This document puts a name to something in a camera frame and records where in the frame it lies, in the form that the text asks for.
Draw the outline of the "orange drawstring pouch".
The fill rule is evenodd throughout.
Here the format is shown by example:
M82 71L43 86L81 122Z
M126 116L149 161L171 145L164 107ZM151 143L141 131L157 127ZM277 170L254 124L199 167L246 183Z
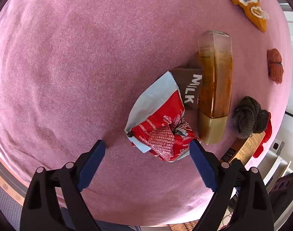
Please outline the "orange drawstring pouch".
M260 31L267 31L269 14L261 8L261 0L231 0L231 2L241 7L249 21Z

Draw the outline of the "red white snack wrapper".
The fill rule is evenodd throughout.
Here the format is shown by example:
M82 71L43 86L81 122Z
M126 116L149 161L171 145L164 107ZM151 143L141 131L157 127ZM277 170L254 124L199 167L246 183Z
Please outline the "red white snack wrapper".
M184 113L179 87L168 71L138 97L124 131L142 153L172 163L188 156L196 139Z

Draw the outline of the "white shelf desk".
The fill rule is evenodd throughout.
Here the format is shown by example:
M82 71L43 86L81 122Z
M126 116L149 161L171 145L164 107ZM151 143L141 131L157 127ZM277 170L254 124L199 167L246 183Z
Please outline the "white shelf desk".
M284 146L284 141L275 139L264 159L258 165L267 192L271 191L279 178L293 172L290 168L291 161L285 160L280 155Z

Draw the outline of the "dark grey sock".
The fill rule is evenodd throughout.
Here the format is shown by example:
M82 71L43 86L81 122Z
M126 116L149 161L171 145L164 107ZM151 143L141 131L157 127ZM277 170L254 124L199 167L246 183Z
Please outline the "dark grey sock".
M238 138L247 139L252 134L262 133L269 122L270 113L261 108L260 103L245 96L234 110L232 123Z

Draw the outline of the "pink bed sheet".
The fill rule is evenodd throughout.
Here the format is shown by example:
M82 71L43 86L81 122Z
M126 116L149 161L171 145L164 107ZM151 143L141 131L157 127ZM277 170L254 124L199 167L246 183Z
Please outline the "pink bed sheet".
M99 139L105 157L82 192L93 217L159 225L199 219L212 192L190 157L167 163L125 134L137 98L184 65L208 30L228 33L232 106L255 98L277 134L288 103L291 47L277 0L258 30L230 0L8 0L0 12L0 156L25 182L58 169ZM283 82L269 78L267 50L282 57Z

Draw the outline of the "salmon sock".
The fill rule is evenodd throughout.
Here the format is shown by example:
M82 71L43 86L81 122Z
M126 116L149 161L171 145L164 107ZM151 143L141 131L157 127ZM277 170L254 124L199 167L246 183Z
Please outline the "salmon sock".
M267 65L270 80L276 84L281 84L283 82L284 69L281 54L277 49L267 50Z

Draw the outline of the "red knotted cloth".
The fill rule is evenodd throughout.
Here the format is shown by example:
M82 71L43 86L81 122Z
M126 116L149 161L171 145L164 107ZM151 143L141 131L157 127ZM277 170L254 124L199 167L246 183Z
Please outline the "red knotted cloth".
M271 113L269 113L269 120L267 122L266 129L263 132L265 133L265 135L264 135L260 145L258 146L258 148L256 149L256 151L253 154L254 158L258 158L261 155L261 153L264 150L263 144L268 142L271 135L272 135Z

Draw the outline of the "amber bottle gold cap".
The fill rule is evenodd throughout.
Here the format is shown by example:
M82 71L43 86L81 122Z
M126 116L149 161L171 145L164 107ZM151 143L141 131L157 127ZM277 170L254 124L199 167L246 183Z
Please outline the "amber bottle gold cap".
M226 128L232 96L233 56L231 37L210 30L198 41L202 66L198 132L207 145L221 141Z

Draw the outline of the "gold cardboard box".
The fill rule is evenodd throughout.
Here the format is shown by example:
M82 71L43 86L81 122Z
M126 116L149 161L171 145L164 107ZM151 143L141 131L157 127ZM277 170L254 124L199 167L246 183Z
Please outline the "gold cardboard box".
M220 160L222 162L231 163L232 160L238 159L243 165L246 165L261 144L264 137L265 132L260 134L252 134L247 139L237 138Z

